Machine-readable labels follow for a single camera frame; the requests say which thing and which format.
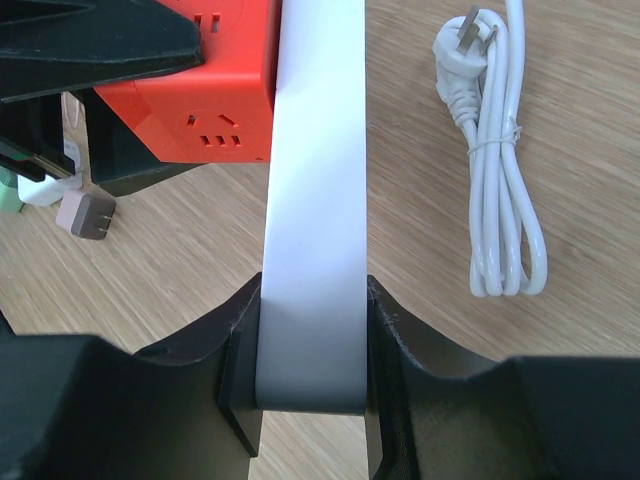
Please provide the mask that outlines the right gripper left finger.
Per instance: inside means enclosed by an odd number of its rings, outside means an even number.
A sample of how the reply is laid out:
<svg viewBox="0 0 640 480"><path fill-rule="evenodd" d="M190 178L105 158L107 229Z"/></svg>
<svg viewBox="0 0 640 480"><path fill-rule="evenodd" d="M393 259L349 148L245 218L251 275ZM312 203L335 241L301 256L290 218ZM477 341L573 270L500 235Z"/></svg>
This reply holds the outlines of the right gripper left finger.
<svg viewBox="0 0 640 480"><path fill-rule="evenodd" d="M259 450L259 277L136 353L1 325L5 479L244 479Z"/></svg>

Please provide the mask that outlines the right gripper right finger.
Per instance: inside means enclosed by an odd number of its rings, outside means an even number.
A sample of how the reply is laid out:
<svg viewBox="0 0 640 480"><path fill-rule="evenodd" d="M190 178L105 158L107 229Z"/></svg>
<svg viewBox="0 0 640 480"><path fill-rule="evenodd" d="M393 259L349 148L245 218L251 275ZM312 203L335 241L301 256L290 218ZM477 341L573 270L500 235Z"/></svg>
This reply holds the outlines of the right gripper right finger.
<svg viewBox="0 0 640 480"><path fill-rule="evenodd" d="M368 282L373 479L635 479L639 361L514 356L447 338Z"/></svg>

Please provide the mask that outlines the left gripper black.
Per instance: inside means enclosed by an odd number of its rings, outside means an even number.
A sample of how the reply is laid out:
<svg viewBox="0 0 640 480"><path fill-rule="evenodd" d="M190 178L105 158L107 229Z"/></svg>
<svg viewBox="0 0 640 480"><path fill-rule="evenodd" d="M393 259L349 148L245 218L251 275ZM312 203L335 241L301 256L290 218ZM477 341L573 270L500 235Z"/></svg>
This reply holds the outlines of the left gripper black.
<svg viewBox="0 0 640 480"><path fill-rule="evenodd" d="M204 61L196 24L158 1L2 2L1 166L31 181L74 176L54 93ZM201 166L159 161L93 89L84 91L84 107L91 180L112 196Z"/></svg>

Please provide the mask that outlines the pink plug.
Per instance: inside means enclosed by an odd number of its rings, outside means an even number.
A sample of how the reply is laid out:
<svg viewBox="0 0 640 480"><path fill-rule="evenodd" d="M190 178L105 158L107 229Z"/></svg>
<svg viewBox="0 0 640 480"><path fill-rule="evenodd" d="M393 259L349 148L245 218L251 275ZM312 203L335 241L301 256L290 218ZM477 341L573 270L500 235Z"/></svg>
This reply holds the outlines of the pink plug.
<svg viewBox="0 0 640 480"><path fill-rule="evenodd" d="M67 190L60 202L56 224L72 235L100 241L107 236L116 200L82 190Z"/></svg>

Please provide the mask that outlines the green usb charger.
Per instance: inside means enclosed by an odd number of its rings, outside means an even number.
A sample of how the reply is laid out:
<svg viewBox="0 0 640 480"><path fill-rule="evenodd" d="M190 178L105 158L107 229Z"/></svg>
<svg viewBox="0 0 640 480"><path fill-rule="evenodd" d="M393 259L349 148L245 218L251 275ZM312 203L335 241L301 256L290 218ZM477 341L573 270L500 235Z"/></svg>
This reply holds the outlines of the green usb charger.
<svg viewBox="0 0 640 480"><path fill-rule="evenodd" d="M18 195L17 175L4 168L0 168L0 210L6 213L20 213L24 203Z"/></svg>

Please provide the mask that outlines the white green power strip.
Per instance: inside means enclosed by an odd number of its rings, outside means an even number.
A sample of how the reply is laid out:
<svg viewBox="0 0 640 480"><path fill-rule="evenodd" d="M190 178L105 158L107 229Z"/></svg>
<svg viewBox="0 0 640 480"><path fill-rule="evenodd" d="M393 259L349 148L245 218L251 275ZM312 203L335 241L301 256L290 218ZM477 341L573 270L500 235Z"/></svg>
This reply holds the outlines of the white green power strip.
<svg viewBox="0 0 640 480"><path fill-rule="evenodd" d="M256 400L360 414L367 395L365 5L282 7Z"/></svg>

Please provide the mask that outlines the red cube socket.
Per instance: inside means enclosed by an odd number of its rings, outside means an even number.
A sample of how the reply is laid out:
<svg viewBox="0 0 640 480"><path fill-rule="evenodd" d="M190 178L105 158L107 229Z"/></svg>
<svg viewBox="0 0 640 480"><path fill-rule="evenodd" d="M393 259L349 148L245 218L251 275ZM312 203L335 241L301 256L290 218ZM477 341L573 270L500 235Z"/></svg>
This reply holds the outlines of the red cube socket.
<svg viewBox="0 0 640 480"><path fill-rule="evenodd" d="M96 92L162 162L270 158L282 4L169 1L199 30L205 62Z"/></svg>

